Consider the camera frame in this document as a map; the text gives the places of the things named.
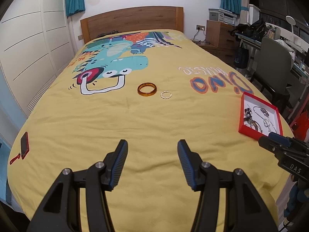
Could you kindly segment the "red jewelry box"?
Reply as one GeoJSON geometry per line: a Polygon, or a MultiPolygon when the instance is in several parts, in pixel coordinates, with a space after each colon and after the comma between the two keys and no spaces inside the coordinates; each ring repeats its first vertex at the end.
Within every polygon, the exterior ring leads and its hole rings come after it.
{"type": "Polygon", "coordinates": [[[253,138],[254,140],[259,140],[259,138],[262,136],[268,136],[271,132],[283,135],[281,119],[277,107],[262,100],[261,98],[258,98],[253,94],[244,92],[240,102],[240,117],[239,117],[238,132],[245,136],[253,138]],[[244,109],[247,108],[248,106],[252,110],[252,119],[255,120],[261,126],[262,133],[257,132],[251,129],[250,127],[244,125],[244,109]],[[259,109],[257,110],[258,114],[256,114],[253,110],[254,106],[260,106],[265,108],[269,113],[269,117],[264,116],[259,109]],[[267,119],[269,121],[270,128],[264,126],[263,119],[267,119]]]}

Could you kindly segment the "amber orange bangle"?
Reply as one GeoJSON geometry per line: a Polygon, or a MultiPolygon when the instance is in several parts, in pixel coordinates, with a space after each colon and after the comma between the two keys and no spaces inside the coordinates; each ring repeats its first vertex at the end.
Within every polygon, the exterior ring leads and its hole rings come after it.
{"type": "Polygon", "coordinates": [[[153,96],[157,93],[157,86],[151,82],[142,83],[137,87],[137,93],[144,97],[153,96]]]}

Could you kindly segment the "dark tortoiseshell bangle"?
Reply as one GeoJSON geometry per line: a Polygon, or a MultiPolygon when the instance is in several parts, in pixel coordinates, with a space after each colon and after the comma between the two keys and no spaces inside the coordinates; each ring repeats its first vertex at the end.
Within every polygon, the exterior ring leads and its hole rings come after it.
{"type": "Polygon", "coordinates": [[[247,127],[250,127],[251,129],[262,133],[262,129],[261,126],[255,121],[253,120],[251,117],[245,117],[244,118],[244,125],[247,127]]]}

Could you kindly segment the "thin silver bangle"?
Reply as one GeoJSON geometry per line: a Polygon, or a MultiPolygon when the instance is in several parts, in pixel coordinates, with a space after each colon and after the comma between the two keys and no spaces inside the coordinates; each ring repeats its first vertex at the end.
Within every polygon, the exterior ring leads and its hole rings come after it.
{"type": "Polygon", "coordinates": [[[254,112],[255,112],[256,114],[258,114],[258,113],[257,113],[257,110],[258,110],[258,109],[263,113],[264,116],[269,117],[269,113],[267,112],[267,110],[266,110],[265,108],[260,107],[260,106],[254,106],[254,107],[253,107],[253,110],[254,110],[254,112]]]}

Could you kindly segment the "dark beaded earrings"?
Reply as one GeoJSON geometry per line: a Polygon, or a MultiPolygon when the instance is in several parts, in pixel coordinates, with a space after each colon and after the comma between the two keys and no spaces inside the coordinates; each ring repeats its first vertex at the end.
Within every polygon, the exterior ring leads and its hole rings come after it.
{"type": "Polygon", "coordinates": [[[252,110],[249,106],[244,109],[244,118],[252,119],[252,110]]]}

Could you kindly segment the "black bag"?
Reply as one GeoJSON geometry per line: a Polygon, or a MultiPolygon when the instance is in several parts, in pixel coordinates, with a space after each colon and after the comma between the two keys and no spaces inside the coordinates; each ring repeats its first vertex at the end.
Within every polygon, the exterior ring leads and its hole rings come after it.
{"type": "Polygon", "coordinates": [[[232,31],[230,35],[235,37],[236,34],[241,34],[243,36],[249,37],[251,39],[261,41],[265,36],[267,27],[263,18],[258,19],[253,24],[238,24],[232,31]]]}

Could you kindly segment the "wooden nightstand drawers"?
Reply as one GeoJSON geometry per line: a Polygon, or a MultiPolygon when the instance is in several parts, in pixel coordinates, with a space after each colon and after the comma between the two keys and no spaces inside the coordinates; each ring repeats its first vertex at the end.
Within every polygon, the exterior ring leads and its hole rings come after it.
{"type": "Polygon", "coordinates": [[[197,45],[234,68],[234,59],[239,46],[236,37],[230,35],[234,28],[220,21],[207,20],[205,40],[197,45]]]}

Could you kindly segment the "white desk lamp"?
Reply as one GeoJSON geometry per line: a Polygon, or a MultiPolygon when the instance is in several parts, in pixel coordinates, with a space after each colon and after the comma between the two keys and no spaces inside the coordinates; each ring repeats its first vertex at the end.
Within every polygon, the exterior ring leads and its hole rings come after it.
{"type": "Polygon", "coordinates": [[[286,21],[291,25],[291,32],[294,34],[294,26],[296,25],[296,21],[292,16],[287,15],[285,17],[286,21]]]}

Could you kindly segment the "yellow dinosaur bedspread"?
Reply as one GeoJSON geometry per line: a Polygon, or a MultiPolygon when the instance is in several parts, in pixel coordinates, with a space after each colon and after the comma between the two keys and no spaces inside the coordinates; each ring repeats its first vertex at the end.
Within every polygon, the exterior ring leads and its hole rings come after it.
{"type": "MultiPolygon", "coordinates": [[[[84,170],[128,142],[119,184],[107,194],[116,231],[189,231],[199,194],[188,186],[177,142],[221,170],[241,168],[274,219],[289,174],[273,154],[238,132],[245,77],[175,30],[131,32],[82,47],[21,128],[27,156],[8,163],[13,197],[32,218],[64,168],[84,170]],[[157,93],[137,87],[154,83],[157,93]],[[170,99],[161,92],[172,93],[170,99]]],[[[9,162],[20,151],[17,136],[9,162]]]]}

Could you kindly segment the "white printer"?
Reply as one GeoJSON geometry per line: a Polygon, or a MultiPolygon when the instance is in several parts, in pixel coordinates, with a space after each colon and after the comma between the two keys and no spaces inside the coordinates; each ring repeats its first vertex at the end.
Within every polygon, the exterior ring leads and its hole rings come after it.
{"type": "Polygon", "coordinates": [[[236,25],[237,15],[225,9],[208,9],[209,20],[219,21],[232,26],[236,25]]]}

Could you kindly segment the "wooden headboard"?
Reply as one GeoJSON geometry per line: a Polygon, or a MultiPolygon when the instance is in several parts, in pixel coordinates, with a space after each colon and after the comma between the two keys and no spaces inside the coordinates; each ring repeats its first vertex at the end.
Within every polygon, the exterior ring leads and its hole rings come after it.
{"type": "Polygon", "coordinates": [[[184,32],[184,11],[174,6],[118,9],[80,20],[84,43],[112,31],[173,29],[184,32]]]}

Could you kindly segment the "white wardrobe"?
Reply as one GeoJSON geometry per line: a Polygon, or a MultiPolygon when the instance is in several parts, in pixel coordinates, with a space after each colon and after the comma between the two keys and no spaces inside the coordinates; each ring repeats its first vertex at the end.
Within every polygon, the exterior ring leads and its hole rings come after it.
{"type": "Polygon", "coordinates": [[[1,19],[1,70],[22,112],[73,58],[65,0],[14,0],[1,19]]]}

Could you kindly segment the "wall power socket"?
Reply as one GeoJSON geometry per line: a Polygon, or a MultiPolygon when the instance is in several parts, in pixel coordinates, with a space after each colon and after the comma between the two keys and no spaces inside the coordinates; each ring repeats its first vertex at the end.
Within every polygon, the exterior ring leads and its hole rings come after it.
{"type": "Polygon", "coordinates": [[[196,25],[196,30],[204,31],[205,30],[205,26],[203,26],[203,25],[196,25]]]}

